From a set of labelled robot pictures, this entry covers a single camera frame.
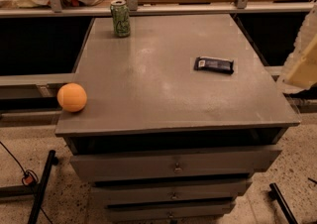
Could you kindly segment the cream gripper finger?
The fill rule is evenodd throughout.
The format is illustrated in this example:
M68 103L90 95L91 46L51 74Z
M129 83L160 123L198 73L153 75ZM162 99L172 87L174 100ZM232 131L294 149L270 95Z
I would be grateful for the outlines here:
M276 83L287 94L309 90L317 83L317 5L305 17Z

